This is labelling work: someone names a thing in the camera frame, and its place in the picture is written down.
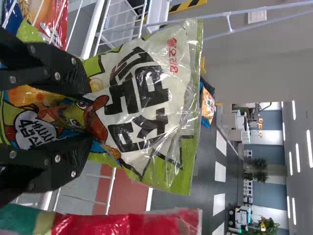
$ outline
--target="wire rack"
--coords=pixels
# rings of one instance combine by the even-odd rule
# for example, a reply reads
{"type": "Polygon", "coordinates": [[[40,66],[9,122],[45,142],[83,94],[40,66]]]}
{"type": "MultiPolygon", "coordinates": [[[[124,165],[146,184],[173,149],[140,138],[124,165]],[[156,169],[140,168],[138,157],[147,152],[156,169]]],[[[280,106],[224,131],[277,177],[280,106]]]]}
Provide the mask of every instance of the wire rack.
{"type": "MultiPolygon", "coordinates": [[[[36,23],[36,20],[39,16],[39,13],[42,9],[43,3],[45,0],[41,0],[40,7],[38,9],[38,12],[36,14],[36,17],[32,23],[34,25],[36,23]]],[[[56,33],[56,27],[59,23],[62,11],[66,5],[68,0],[64,0],[62,4],[62,8],[60,10],[60,14],[58,15],[57,21],[55,23],[55,26],[53,28],[53,31],[51,33],[51,36],[49,40],[47,41],[49,44],[52,43],[54,34],[56,33]]],[[[11,5],[8,13],[5,16],[5,19],[2,23],[2,27],[5,28],[10,16],[13,12],[14,6],[17,4],[18,0],[14,0],[13,4],[11,5]]],[[[128,42],[132,39],[135,38],[140,38],[142,36],[143,30],[147,29],[147,33],[158,30],[160,25],[167,25],[167,24],[177,24],[179,23],[182,19],[178,20],[172,20],[172,21],[166,21],[167,20],[167,15],[168,15],[168,7],[169,7],[169,0],[150,0],[149,7],[147,8],[147,0],[143,1],[143,4],[132,7],[127,0],[80,0],[78,4],[78,9],[77,13],[73,22],[72,29],[70,30],[70,34],[67,37],[67,44],[66,44],[66,49],[68,49],[68,45],[71,43],[71,38],[73,35],[73,32],[75,30],[75,26],[77,23],[78,16],[80,14],[82,6],[86,6],[90,3],[95,3],[95,7],[93,10],[92,18],[88,27],[88,30],[86,32],[86,38],[84,42],[84,46],[81,52],[81,57],[83,59],[88,59],[91,51],[92,51],[92,46],[94,46],[93,50],[93,56],[95,56],[98,52],[99,46],[107,45],[108,49],[117,47],[125,42],[128,42]],[[160,4],[160,1],[163,2],[163,6],[165,5],[164,9],[159,9],[159,16],[156,18],[156,20],[150,19],[149,16],[152,13],[151,9],[153,8],[153,12],[155,12],[155,8],[160,4]]],[[[230,35],[236,32],[242,32],[246,31],[252,28],[260,27],[266,24],[290,19],[290,18],[295,18],[304,14],[312,13],[313,10],[309,9],[301,13],[289,15],[286,17],[280,17],[280,18],[275,18],[272,20],[267,20],[264,22],[260,23],[254,23],[251,25],[247,25],[241,28],[232,28],[231,25],[231,16],[233,15],[239,15],[239,14],[245,14],[245,13],[252,13],[252,12],[258,12],[258,11],[264,11],[264,10],[275,10],[275,9],[284,9],[284,8],[290,8],[290,7],[297,7],[297,6],[306,6],[306,5],[311,5],[313,4],[313,0],[310,1],[303,1],[303,2],[297,2],[297,3],[288,3],[288,4],[281,4],[281,5],[275,5],[275,6],[268,6],[268,7],[259,7],[259,8],[253,8],[253,9],[247,9],[247,10],[240,10],[240,11],[233,11],[233,12],[222,12],[218,14],[211,14],[211,15],[203,15],[203,16],[197,16],[195,19],[202,19],[202,20],[208,20],[212,18],[217,18],[217,17],[222,17],[225,18],[226,21],[225,23],[228,25],[228,31],[224,33],[219,33],[215,35],[207,35],[206,32],[204,32],[204,41],[210,40],[213,38],[221,37],[221,36],[226,36],[230,35]]],[[[76,198],[79,200],[83,201],[90,201],[93,203],[99,203],[99,204],[104,204],[106,207],[105,214],[108,214],[109,212],[109,207],[110,207],[110,201],[111,201],[111,195],[112,195],[112,189],[114,186],[114,179],[115,179],[115,173],[116,173],[116,168],[112,170],[112,174],[110,176],[108,175],[97,175],[97,174],[90,174],[90,173],[82,173],[85,174],[86,177],[95,177],[95,178],[105,178],[110,180],[110,187],[108,191],[108,197],[107,197],[107,202],[106,203],[100,203],[96,202],[93,200],[89,200],[87,198],[82,198],[82,197],[76,197],[75,195],[65,195],[61,194],[61,188],[57,190],[54,196],[54,201],[51,201],[52,198],[52,191],[49,191],[47,193],[39,194],[37,195],[37,201],[35,202],[21,202],[20,198],[17,198],[14,202],[18,204],[22,204],[25,206],[33,206],[40,208],[42,210],[48,210],[49,205],[51,206],[51,203],[53,203],[52,210],[55,211],[59,196],[63,195],[66,197],[71,197],[71,198],[76,198]]],[[[147,209],[150,207],[150,202],[147,202],[147,209]]]]}

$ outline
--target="ceiling light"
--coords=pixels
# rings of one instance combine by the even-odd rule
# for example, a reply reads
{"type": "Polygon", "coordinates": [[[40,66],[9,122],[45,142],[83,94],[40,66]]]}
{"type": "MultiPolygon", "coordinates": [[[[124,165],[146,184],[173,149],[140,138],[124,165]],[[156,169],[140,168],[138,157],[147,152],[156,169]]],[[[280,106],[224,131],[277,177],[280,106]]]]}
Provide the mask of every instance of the ceiling light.
{"type": "Polygon", "coordinates": [[[293,215],[293,224],[297,224],[297,219],[295,217],[295,203],[294,203],[294,198],[292,198],[292,215],[293,215]]]}
{"type": "Polygon", "coordinates": [[[290,175],[292,175],[292,159],[291,159],[291,152],[289,152],[289,166],[290,166],[290,175]]]}
{"type": "Polygon", "coordinates": [[[295,144],[295,155],[297,158],[297,170],[300,172],[300,158],[299,158],[299,145],[298,143],[295,144]]]}
{"type": "Polygon", "coordinates": [[[295,120],[296,116],[295,116],[295,102],[294,102],[294,100],[292,101],[292,116],[293,116],[293,120],[295,120]]]}
{"type": "Polygon", "coordinates": [[[288,218],[290,219],[290,201],[289,201],[289,196],[287,196],[287,210],[288,210],[288,218]]]}
{"type": "Polygon", "coordinates": [[[286,139],[286,137],[285,137],[285,123],[283,123],[283,137],[284,137],[284,141],[285,141],[285,139],[286,139]]]}
{"type": "Polygon", "coordinates": [[[310,167],[313,167],[313,158],[312,158],[312,146],[311,146],[311,134],[310,130],[307,130],[307,143],[308,143],[308,155],[309,155],[309,164],[310,167]]]}

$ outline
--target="gray floor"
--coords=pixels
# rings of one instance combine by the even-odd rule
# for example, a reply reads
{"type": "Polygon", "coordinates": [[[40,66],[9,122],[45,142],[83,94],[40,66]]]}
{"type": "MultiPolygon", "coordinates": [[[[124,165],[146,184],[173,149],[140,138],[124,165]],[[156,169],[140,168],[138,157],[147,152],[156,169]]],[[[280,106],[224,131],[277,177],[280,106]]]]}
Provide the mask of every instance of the gray floor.
{"type": "Polygon", "coordinates": [[[217,127],[201,127],[200,144],[196,164],[197,175],[193,177],[190,196],[181,196],[154,190],[151,210],[173,207],[200,208],[203,210],[202,234],[210,235],[227,220],[227,208],[233,204],[242,204],[243,200],[243,161],[227,143],[226,157],[216,148],[217,127]],[[215,178],[215,161],[226,166],[226,182],[217,182],[215,178]],[[213,198],[225,193],[225,210],[213,216],[213,198]]]}

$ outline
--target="plastic packaging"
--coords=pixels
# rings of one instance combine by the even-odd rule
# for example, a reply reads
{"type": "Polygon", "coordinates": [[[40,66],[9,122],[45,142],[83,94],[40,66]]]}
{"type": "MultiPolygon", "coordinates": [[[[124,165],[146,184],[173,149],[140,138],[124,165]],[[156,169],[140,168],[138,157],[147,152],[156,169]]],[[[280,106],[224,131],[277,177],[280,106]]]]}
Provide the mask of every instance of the plastic packaging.
{"type": "Polygon", "coordinates": [[[200,132],[202,27],[186,20],[86,60],[93,93],[84,100],[30,86],[1,93],[1,138],[30,149],[89,132],[89,160],[189,195],[200,132]]]}
{"type": "Polygon", "coordinates": [[[8,204],[0,210],[0,234],[5,235],[201,235],[201,228],[199,209],[74,215],[8,204]]]}
{"type": "MultiPolygon", "coordinates": [[[[41,0],[18,0],[17,4],[14,6],[14,10],[9,18],[9,21],[4,28],[15,35],[22,21],[33,24],[41,2],[41,0]]],[[[2,23],[4,22],[5,16],[7,15],[12,3],[13,0],[3,0],[2,23]]],[[[61,49],[65,49],[67,40],[67,6],[68,0],[44,0],[34,24],[34,26],[39,30],[41,37],[45,41],[49,42],[59,13],[62,10],[60,20],[51,41],[51,43],[61,49]]]]}
{"type": "Polygon", "coordinates": [[[202,109],[201,123],[206,127],[210,127],[215,112],[214,111],[215,100],[205,87],[203,87],[201,93],[201,109],[202,109]]]}

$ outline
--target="blue wall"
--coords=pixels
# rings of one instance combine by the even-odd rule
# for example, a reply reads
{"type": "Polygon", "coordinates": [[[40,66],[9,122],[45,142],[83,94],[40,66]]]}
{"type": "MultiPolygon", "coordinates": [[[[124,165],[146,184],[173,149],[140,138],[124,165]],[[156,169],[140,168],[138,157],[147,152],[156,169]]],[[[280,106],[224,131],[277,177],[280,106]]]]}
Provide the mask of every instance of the blue wall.
{"type": "Polygon", "coordinates": [[[289,229],[278,228],[277,235],[289,235],[289,229]]]}
{"type": "Polygon", "coordinates": [[[260,112],[263,118],[263,130],[283,130],[283,113],[281,110],[265,110],[260,112]]]}
{"type": "Polygon", "coordinates": [[[261,207],[287,210],[287,186],[253,182],[253,204],[261,207]]]}
{"type": "Polygon", "coordinates": [[[252,150],[252,158],[264,158],[268,164],[285,165],[285,151],[281,145],[245,144],[252,150]]]}

